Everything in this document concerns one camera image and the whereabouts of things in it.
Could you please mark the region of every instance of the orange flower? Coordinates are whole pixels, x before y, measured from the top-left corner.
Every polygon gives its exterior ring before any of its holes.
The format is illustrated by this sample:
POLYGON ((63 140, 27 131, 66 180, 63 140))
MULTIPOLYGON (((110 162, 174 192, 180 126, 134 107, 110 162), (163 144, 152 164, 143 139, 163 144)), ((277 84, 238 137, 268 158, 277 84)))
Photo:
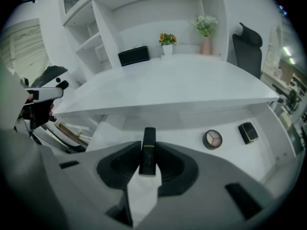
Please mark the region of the orange flower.
POLYGON ((174 42, 176 43, 176 42, 177 42, 176 36, 175 36, 175 35, 172 35, 172 38, 173 38, 174 42))
POLYGON ((160 41, 163 41, 164 40, 164 35, 163 33, 160 34, 160 41))

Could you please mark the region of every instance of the potted plant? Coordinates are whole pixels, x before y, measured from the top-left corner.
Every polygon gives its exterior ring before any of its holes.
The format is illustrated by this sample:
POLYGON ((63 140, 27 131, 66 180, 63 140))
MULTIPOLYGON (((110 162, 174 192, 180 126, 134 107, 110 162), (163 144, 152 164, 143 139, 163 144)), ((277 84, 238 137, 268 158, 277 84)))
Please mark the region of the potted plant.
POLYGON ((217 24, 216 18, 209 15, 201 15, 196 20, 191 21, 191 24, 195 25, 197 30, 204 36, 201 53, 210 55, 211 46, 209 37, 214 29, 214 25, 217 24))
POLYGON ((164 55, 171 55, 173 52, 173 45, 176 45, 177 38, 175 35, 161 33, 159 43, 162 45, 164 55))

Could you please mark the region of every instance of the black box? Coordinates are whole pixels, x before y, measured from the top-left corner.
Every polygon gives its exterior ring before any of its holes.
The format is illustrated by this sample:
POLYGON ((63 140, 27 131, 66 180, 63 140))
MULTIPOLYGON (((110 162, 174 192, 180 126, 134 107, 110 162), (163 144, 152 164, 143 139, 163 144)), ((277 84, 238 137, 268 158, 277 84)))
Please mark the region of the black box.
POLYGON ((249 144, 258 139, 258 134, 251 122, 243 123, 238 128, 245 144, 249 144))
POLYGON ((155 166, 155 128, 147 127, 144 131, 139 174, 155 175, 155 166))
POLYGON ((121 65, 127 66, 134 63, 150 60, 147 46, 133 48, 118 54, 121 65))

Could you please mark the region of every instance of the makeup palette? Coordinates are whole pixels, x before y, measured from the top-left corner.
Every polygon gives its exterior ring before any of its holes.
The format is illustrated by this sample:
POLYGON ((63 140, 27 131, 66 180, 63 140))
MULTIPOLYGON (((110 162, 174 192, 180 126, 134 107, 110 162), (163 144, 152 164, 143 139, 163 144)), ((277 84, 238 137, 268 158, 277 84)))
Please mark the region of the makeup palette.
POLYGON ((214 150, 221 146, 223 139, 216 130, 209 130, 202 136, 202 142, 206 148, 214 150))

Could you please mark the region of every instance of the white vase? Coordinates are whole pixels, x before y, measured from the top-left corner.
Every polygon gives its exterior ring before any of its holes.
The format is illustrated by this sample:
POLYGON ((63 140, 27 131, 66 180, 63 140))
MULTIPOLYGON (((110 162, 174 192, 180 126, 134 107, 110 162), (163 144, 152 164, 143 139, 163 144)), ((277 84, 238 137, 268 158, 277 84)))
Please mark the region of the white vase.
POLYGON ((173 53, 173 45, 172 44, 163 45, 162 48, 163 48, 163 53, 164 53, 165 56, 169 56, 173 53))

